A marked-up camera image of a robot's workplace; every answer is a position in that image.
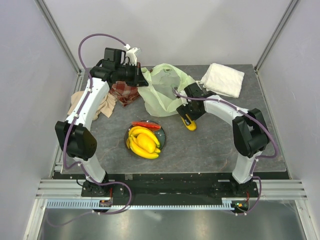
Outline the pale green plastic bag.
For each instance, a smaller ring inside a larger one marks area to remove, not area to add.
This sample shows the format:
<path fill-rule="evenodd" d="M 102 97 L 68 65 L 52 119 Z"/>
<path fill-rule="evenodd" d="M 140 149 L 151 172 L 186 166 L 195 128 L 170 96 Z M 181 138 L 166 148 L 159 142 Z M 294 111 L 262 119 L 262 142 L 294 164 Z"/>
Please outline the pale green plastic bag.
<path fill-rule="evenodd" d="M 141 72 L 148 86 L 138 87 L 137 91 L 144 100 L 146 111 L 153 117 L 169 117 L 176 115 L 177 108 L 183 104 L 174 94 L 173 89 L 183 91 L 196 81 L 179 68 L 162 63 L 148 70 L 143 67 Z"/>

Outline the red watermelon slice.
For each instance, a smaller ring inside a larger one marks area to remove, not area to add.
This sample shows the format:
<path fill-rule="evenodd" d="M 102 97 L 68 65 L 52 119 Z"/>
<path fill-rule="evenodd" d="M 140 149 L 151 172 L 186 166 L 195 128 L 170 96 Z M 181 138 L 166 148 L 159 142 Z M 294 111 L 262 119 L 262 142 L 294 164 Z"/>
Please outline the red watermelon slice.
<path fill-rule="evenodd" d="M 162 128 L 161 125 L 151 121 L 133 121 L 131 125 L 133 127 L 144 127 L 151 130 L 152 132 L 159 131 Z"/>

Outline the yellow banana bunch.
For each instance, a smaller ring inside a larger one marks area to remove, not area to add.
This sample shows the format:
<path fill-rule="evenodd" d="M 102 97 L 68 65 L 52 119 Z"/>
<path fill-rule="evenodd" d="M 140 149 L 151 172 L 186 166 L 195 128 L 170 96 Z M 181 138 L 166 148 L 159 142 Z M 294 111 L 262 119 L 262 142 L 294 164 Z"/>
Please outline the yellow banana bunch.
<path fill-rule="evenodd" d="M 155 142 L 155 145 L 157 148 L 159 148 L 161 146 L 160 141 L 158 140 L 156 135 L 146 127 L 134 126 L 128 132 L 128 136 L 133 136 L 133 137 L 137 137 L 140 134 L 145 134 L 149 138 L 151 138 Z"/>
<path fill-rule="evenodd" d="M 138 141 L 134 137 L 129 137 L 126 142 L 128 143 L 128 146 L 133 153 L 144 159 L 156 159 L 159 157 L 159 154 L 161 153 L 161 150 L 157 146 L 155 152 L 148 153 L 138 145 Z"/>

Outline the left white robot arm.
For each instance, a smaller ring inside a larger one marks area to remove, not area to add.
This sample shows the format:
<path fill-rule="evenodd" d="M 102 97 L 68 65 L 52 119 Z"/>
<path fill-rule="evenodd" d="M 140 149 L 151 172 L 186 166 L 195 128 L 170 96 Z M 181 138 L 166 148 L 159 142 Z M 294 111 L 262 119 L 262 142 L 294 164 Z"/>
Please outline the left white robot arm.
<path fill-rule="evenodd" d="M 65 121 L 55 124 L 55 132 L 62 150 L 63 168 L 70 169 L 67 157 L 83 170 L 86 179 L 92 182 L 92 191 L 99 197 L 110 191 L 106 171 L 97 156 L 97 140 L 90 129 L 93 118 L 103 98 L 116 82 L 125 82 L 130 87 L 147 87 L 137 55 L 140 48 L 126 45 L 123 50 L 105 48 L 104 57 L 89 71 L 86 88 L 71 114 Z"/>

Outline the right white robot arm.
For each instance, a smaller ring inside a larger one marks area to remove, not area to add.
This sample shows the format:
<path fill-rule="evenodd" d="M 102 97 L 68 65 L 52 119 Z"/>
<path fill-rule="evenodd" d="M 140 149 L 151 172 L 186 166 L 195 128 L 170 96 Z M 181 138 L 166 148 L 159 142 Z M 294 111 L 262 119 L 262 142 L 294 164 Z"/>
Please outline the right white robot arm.
<path fill-rule="evenodd" d="M 247 191 L 246 183 L 253 178 L 258 157 L 271 141 L 262 112 L 236 106 L 212 91 L 205 93 L 197 83 L 180 92 L 174 88 L 173 94 L 182 101 L 176 111 L 188 130 L 196 130 L 196 120 L 204 114 L 214 115 L 232 127 L 238 157 L 229 191 L 235 197 L 242 196 Z"/>

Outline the red plaid cloth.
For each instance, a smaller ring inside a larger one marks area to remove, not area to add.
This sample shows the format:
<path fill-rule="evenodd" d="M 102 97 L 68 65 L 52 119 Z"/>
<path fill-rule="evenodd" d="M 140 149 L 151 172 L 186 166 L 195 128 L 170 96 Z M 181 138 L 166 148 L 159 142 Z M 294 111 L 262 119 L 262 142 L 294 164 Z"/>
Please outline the red plaid cloth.
<path fill-rule="evenodd" d="M 114 96 L 123 107 L 130 105 L 140 97 L 137 87 L 127 85 L 124 81 L 114 83 L 109 93 Z"/>

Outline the white folded towel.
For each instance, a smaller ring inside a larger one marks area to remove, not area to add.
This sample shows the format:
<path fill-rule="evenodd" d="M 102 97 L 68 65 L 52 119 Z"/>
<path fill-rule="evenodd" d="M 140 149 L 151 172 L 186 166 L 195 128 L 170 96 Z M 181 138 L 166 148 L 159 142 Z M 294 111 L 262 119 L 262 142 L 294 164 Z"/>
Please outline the white folded towel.
<path fill-rule="evenodd" d="M 239 98 L 245 73 L 231 67 L 212 63 L 200 83 L 206 90 L 231 98 Z"/>

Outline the beige cloth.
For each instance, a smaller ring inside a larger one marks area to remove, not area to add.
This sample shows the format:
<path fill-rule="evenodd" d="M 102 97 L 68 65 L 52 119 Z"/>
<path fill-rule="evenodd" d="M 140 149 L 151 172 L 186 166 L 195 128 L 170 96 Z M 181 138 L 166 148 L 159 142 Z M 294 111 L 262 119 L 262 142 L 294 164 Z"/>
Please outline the beige cloth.
<path fill-rule="evenodd" d="M 69 116 L 73 111 L 74 109 L 76 108 L 78 102 L 80 101 L 82 95 L 83 95 L 84 91 L 77 91 L 75 92 L 72 96 L 71 96 L 71 99 L 70 99 L 70 108 L 68 110 L 68 113 L 67 115 Z M 97 120 L 98 117 L 99 117 L 99 114 L 102 113 L 103 115 L 105 115 L 107 118 L 109 118 L 112 113 L 113 113 L 113 110 L 115 108 L 115 105 L 116 105 L 116 102 L 117 102 L 117 99 L 111 95 L 110 93 L 108 93 L 100 102 L 95 114 L 94 114 L 94 117 L 93 117 L 93 120 Z"/>

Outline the blue ceramic plate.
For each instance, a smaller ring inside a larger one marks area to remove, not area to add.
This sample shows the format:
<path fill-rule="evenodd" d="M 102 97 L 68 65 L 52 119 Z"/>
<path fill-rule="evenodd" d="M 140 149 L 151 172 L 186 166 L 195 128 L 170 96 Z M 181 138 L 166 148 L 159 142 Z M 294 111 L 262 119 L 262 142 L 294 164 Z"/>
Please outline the blue ceramic plate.
<path fill-rule="evenodd" d="M 154 121 L 151 121 L 151 120 L 142 120 L 142 122 L 145 122 L 145 121 L 147 121 L 147 122 L 154 122 Z M 125 133 L 125 135 L 124 135 L 124 143 L 125 143 L 125 146 L 126 146 L 127 150 L 130 152 L 131 155 L 133 155 L 133 156 L 135 156 L 135 157 L 138 157 L 138 158 L 142 158 L 142 157 L 136 155 L 134 152 L 132 152 L 131 149 L 129 148 L 129 144 L 127 143 L 127 139 L 128 139 L 129 137 L 133 137 L 133 138 L 135 138 L 135 139 L 137 140 L 137 137 L 134 137 L 134 136 L 132 136 L 132 135 L 131 135 L 131 136 L 128 135 L 129 130 L 130 130 L 131 128 L 133 128 L 132 125 L 128 128 L 128 130 L 126 131 L 126 133 Z M 164 129 L 161 127 L 160 130 L 155 131 L 155 132 L 153 132 L 153 133 L 155 134 L 155 136 L 157 137 L 157 139 L 158 139 L 159 142 L 160 142 L 160 147 L 158 147 L 158 148 L 159 148 L 159 149 L 161 150 L 161 152 L 162 152 L 162 149 L 164 148 L 165 143 L 166 143 L 166 134 L 165 134 L 165 131 L 164 131 Z"/>

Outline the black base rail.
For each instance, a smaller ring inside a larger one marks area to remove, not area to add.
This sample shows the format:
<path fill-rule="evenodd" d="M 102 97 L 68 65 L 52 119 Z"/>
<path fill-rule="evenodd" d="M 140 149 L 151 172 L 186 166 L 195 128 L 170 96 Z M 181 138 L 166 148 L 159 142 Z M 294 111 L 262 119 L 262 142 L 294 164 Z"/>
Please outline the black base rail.
<path fill-rule="evenodd" d="M 86 180 L 81 196 L 110 197 L 119 205 L 217 205 L 223 198 L 247 201 L 259 195 L 256 182 L 235 184 L 231 173 L 111 174 L 109 182 L 99 186 Z"/>

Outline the left aluminium frame post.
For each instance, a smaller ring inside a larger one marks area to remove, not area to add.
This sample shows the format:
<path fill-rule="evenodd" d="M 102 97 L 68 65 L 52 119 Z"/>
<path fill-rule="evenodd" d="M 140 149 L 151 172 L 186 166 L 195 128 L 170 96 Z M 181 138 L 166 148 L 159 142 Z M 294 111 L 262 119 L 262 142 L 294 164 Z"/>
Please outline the left aluminium frame post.
<path fill-rule="evenodd" d="M 41 11 L 43 17 L 45 18 L 47 24 L 49 25 L 53 35 L 55 36 L 57 42 L 59 43 L 62 51 L 64 52 L 65 56 L 67 57 L 68 61 L 70 62 L 73 70 L 79 75 L 82 70 L 79 67 L 74 55 L 72 54 L 62 32 L 60 31 L 49 7 L 47 6 L 44 0 L 35 0 L 36 5 L 38 6 L 39 10 Z"/>

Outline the aluminium frame post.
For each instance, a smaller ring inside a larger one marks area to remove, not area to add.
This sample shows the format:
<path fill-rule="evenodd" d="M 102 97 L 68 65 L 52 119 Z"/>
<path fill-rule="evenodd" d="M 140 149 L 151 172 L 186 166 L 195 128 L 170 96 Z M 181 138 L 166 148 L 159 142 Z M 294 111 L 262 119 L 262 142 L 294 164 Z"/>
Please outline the aluminium frame post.
<path fill-rule="evenodd" d="M 41 11 L 43 17 L 45 18 L 47 24 L 49 25 L 53 35 L 55 36 L 57 42 L 59 43 L 62 51 L 64 52 L 65 56 L 67 57 L 68 61 L 70 62 L 73 70 L 79 75 L 82 70 L 79 67 L 74 55 L 72 54 L 62 32 L 60 31 L 49 7 L 47 6 L 44 0 L 35 0 L 36 5 L 38 6 L 39 10 Z"/>
<path fill-rule="evenodd" d="M 300 0 L 290 0 L 289 1 L 288 6 L 286 7 L 284 13 L 282 14 L 276 28 L 274 29 L 270 39 L 268 40 L 264 50 L 262 51 L 262 54 L 260 55 L 256 65 L 254 67 L 254 70 L 256 73 L 259 72 L 259 70 L 263 66 L 264 62 L 266 61 L 267 57 L 271 53 L 274 45 L 276 44 L 277 40 L 281 36 L 287 23 L 290 21 L 290 18 L 293 15 L 293 13 L 296 10 L 299 3 L 300 3 Z"/>

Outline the right aluminium frame post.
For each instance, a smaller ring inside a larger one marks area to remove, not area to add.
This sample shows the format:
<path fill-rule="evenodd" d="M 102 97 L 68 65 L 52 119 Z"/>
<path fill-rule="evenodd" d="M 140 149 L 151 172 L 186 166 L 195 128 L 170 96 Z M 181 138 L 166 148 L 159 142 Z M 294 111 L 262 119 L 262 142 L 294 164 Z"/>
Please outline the right aluminium frame post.
<path fill-rule="evenodd" d="M 289 1 L 288 6 L 286 7 L 284 13 L 282 14 L 276 28 L 274 29 L 270 39 L 268 40 L 264 50 L 262 51 L 262 54 L 260 55 L 256 65 L 254 67 L 254 70 L 256 73 L 259 72 L 259 70 L 263 66 L 264 62 L 266 61 L 267 57 L 271 53 L 274 45 L 276 44 L 277 40 L 281 36 L 287 23 L 290 21 L 290 18 L 293 15 L 293 13 L 296 10 L 299 3 L 300 3 L 300 0 L 290 0 Z"/>

